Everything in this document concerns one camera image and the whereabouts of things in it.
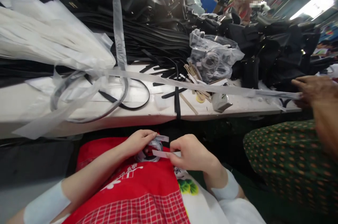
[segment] blue chair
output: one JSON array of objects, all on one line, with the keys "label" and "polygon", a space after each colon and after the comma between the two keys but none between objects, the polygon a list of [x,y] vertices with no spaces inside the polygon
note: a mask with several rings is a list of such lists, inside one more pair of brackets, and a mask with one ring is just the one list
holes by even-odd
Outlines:
[{"label": "blue chair", "polygon": [[215,0],[201,0],[201,3],[205,13],[212,13],[217,5]]}]

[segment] white sleeve cover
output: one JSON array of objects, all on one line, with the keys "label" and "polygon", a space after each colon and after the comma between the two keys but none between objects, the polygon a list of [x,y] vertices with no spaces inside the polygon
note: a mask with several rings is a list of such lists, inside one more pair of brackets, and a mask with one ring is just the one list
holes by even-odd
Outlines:
[{"label": "white sleeve cover", "polygon": [[70,200],[62,192],[61,182],[26,206],[24,212],[25,224],[51,223],[70,204]]},{"label": "white sleeve cover", "polygon": [[211,191],[214,193],[217,201],[221,201],[223,199],[235,199],[239,192],[239,185],[233,176],[233,174],[226,169],[228,174],[228,183],[222,189],[211,188]]}]

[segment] white cloth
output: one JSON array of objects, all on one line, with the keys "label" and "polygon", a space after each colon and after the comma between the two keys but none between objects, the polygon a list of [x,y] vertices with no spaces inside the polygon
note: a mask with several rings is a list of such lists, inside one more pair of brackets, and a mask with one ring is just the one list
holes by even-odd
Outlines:
[{"label": "white cloth", "polygon": [[178,172],[178,168],[175,168],[175,171],[178,180],[192,180],[190,184],[198,187],[198,193],[182,193],[184,207],[191,224],[266,224],[249,201],[240,198],[222,199],[221,190],[217,190],[214,197],[203,189],[187,171]]}]

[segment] plaid pattern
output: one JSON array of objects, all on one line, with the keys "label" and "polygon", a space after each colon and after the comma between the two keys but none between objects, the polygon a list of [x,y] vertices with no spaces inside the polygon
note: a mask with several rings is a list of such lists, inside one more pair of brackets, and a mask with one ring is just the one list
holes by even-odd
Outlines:
[{"label": "plaid pattern", "polygon": [[112,202],[95,209],[77,224],[90,223],[189,223],[180,191],[167,196],[146,194]]}]

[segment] worktable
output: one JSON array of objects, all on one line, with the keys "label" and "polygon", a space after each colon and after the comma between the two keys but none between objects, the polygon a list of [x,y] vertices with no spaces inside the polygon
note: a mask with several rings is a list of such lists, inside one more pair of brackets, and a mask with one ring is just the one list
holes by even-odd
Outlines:
[{"label": "worktable", "polygon": [[[133,65],[129,65],[127,70],[139,72],[145,66],[146,64],[136,62]],[[146,73],[153,72],[155,71],[150,69]],[[161,124],[176,119],[176,114],[174,112],[174,97],[164,100],[161,99],[161,96],[164,94],[172,92],[174,87],[166,85],[153,87],[150,82],[145,82],[145,84],[149,88],[151,95],[148,104],[140,110],[130,111],[118,107],[108,117],[87,124],[75,124],[64,121],[46,136],[64,137],[106,128]],[[240,86],[240,81],[229,80],[229,84]],[[142,100],[145,98],[145,91],[145,89],[141,88],[132,88],[129,97],[127,98],[128,102],[124,102],[124,104],[135,107],[140,106],[141,103],[146,100]],[[191,90],[186,90],[182,92],[182,94],[198,112],[198,115],[195,115],[188,105],[180,98],[181,119],[183,120],[202,121],[223,117],[270,115],[281,112],[278,107],[273,104],[268,104],[263,98],[229,95],[229,102],[232,103],[233,106],[226,109],[223,113],[218,113],[213,110],[212,104],[207,100],[205,100],[204,103],[198,103],[196,101],[196,95],[193,95]],[[39,100],[47,100],[48,98],[48,96],[42,94],[41,91],[33,88],[27,83],[0,89],[0,139],[18,137],[11,132],[32,121],[34,117],[45,115],[50,112],[48,104],[38,105]],[[163,101],[160,108],[158,102],[156,102],[158,99]],[[70,117],[72,119],[97,117],[107,111],[110,106],[111,103],[105,100],[100,101],[100,99],[98,99],[90,101],[82,108],[77,109]],[[300,111],[300,109],[297,108],[293,102],[289,102],[286,112],[297,111]]]}]

